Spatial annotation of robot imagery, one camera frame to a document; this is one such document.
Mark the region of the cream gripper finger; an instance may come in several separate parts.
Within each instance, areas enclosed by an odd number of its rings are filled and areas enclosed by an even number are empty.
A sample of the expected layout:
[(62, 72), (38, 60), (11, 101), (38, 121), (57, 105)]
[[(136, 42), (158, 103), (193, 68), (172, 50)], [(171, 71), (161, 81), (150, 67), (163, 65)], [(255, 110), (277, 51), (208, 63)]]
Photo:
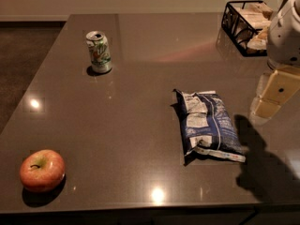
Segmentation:
[(259, 98), (277, 105), (286, 103), (300, 89), (300, 68), (276, 68), (262, 86)]
[(250, 105), (249, 119), (253, 123), (265, 123), (269, 121), (279, 109), (279, 105), (255, 97)]

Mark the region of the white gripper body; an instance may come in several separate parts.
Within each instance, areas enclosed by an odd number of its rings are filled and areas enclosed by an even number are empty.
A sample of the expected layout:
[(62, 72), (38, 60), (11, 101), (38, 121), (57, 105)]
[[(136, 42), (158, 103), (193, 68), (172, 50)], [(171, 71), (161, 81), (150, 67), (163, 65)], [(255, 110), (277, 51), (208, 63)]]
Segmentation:
[(284, 0), (268, 28), (268, 64), (300, 67), (300, 0)]

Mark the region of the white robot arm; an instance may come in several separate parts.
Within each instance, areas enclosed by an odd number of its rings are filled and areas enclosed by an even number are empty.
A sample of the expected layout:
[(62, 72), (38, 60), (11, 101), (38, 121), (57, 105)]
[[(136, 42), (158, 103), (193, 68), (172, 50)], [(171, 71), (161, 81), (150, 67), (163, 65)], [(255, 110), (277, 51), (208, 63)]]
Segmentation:
[(267, 65), (250, 106), (256, 124), (270, 120), (300, 90), (300, 0), (284, 0), (266, 39)]

